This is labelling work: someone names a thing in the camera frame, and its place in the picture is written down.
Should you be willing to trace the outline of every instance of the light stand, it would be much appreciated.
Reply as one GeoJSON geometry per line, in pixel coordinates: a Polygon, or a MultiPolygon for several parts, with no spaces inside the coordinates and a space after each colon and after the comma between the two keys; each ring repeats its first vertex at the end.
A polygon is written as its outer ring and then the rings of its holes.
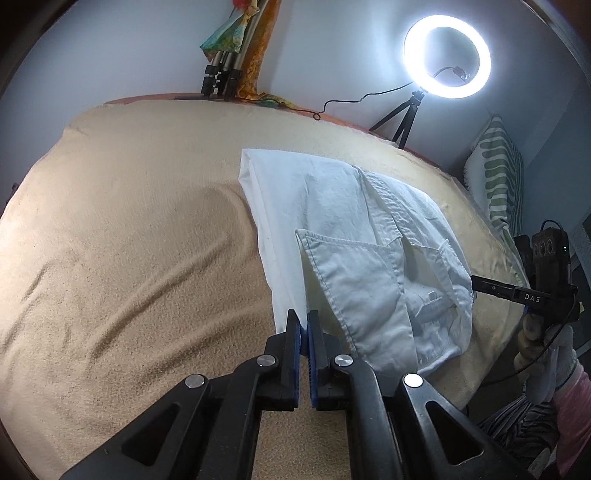
{"type": "Polygon", "coordinates": [[[402,119],[402,122],[400,122],[400,126],[398,127],[398,130],[396,130],[396,133],[392,137],[392,141],[395,142],[402,135],[402,137],[400,138],[400,143],[398,144],[398,148],[404,148],[404,145],[406,145],[406,141],[408,139],[408,134],[410,133],[410,129],[413,126],[414,117],[417,114],[418,106],[421,104],[421,101],[423,100],[424,97],[425,97],[425,93],[422,92],[421,90],[417,90],[416,92],[413,92],[413,96],[410,97],[410,100],[407,100],[406,102],[397,106],[388,115],[386,115],[378,123],[376,123],[372,128],[370,128],[369,131],[373,132],[374,130],[381,127],[388,120],[390,120],[391,118],[395,117],[400,112],[402,112],[403,110],[406,110],[408,108],[408,112],[406,112],[406,115],[404,115],[404,118],[402,119]]]}

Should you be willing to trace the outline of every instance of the metal screw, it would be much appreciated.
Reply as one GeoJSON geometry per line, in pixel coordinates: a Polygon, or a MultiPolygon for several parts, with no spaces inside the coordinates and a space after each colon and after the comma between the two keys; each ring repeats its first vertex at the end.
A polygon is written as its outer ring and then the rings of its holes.
{"type": "Polygon", "coordinates": [[[404,383],[411,388],[418,388],[423,384],[423,378],[417,374],[408,374],[404,376],[404,383]]]}
{"type": "Polygon", "coordinates": [[[199,374],[189,375],[185,378],[185,385],[189,388],[199,388],[202,387],[205,383],[205,377],[199,374]]]}
{"type": "Polygon", "coordinates": [[[353,363],[353,359],[349,355],[337,355],[335,357],[335,363],[339,367],[348,367],[353,363]]]}
{"type": "Polygon", "coordinates": [[[259,367],[270,367],[271,365],[275,365],[275,357],[272,355],[261,355],[256,359],[256,362],[259,367]]]}

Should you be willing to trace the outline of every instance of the beige towel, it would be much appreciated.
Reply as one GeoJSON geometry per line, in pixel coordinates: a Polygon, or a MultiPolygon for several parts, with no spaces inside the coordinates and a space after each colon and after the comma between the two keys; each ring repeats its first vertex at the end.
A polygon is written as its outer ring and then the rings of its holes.
{"type": "MultiPolygon", "coordinates": [[[[251,105],[93,109],[0,219],[0,419],[40,480],[57,479],[186,375],[227,374],[274,333],[236,184],[243,147],[339,158],[406,181],[440,205],[473,273],[516,281],[506,248],[449,177],[387,142],[251,105]]],[[[520,311],[480,296],[469,350],[434,385],[464,405],[520,311]]],[[[301,382],[301,408],[264,415],[256,478],[347,478],[343,415],[311,411],[301,382]]]]}

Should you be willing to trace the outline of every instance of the white wall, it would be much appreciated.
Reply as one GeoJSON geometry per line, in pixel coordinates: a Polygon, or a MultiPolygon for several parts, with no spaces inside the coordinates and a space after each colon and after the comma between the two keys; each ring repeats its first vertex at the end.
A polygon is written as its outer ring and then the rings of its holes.
{"type": "Polygon", "coordinates": [[[227,0],[80,0],[30,51],[0,99],[0,202],[76,115],[109,100],[201,90],[199,45],[227,0]]]}
{"type": "Polygon", "coordinates": [[[532,235],[545,219],[567,232],[591,209],[591,88],[581,77],[556,129],[525,171],[524,233],[532,235]]]}
{"type": "MultiPolygon", "coordinates": [[[[230,10],[230,0],[79,0],[31,50],[0,99],[0,200],[84,110],[126,96],[198,92],[206,65],[199,45],[230,10]]],[[[449,168],[498,111],[527,162],[568,104],[578,67],[518,0],[282,0],[259,89],[320,109],[327,99],[405,83],[404,35],[435,13],[479,30],[493,71],[467,99],[427,96],[408,146],[449,168]]],[[[329,113],[369,127],[411,91],[331,106],[329,113]]]]}
{"type": "MultiPolygon", "coordinates": [[[[449,168],[497,111],[529,163],[558,122],[579,67],[567,49],[517,0],[283,0],[259,86],[310,109],[328,99],[359,99],[408,81],[402,43],[422,17],[447,14],[474,26],[487,42],[492,73],[476,95],[426,96],[407,146],[449,168]]],[[[408,87],[362,104],[331,104],[328,113],[370,127],[412,92],[408,87]]],[[[396,123],[383,132],[390,136],[396,123]]]]}

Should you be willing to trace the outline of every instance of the ring light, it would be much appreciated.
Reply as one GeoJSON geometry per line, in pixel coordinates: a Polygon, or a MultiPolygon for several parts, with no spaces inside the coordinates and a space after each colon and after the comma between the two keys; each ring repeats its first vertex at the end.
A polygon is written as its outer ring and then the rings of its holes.
{"type": "Polygon", "coordinates": [[[491,74],[491,54],[485,41],[470,25],[447,15],[432,15],[415,23],[404,40],[404,65],[411,78],[429,93],[446,98],[465,98],[484,87],[491,74]],[[477,74],[467,84],[449,87],[439,83],[425,68],[425,43],[431,31],[440,27],[458,30],[467,36],[476,47],[480,58],[477,74]]]}

